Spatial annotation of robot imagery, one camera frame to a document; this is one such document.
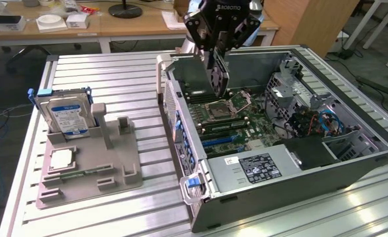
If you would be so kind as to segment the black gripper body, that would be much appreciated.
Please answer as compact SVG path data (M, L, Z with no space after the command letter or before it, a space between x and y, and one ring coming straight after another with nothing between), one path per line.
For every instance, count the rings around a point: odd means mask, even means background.
M203 0L200 10L208 19L210 28L219 26L222 31L228 30L231 18L247 18L251 15L251 0Z

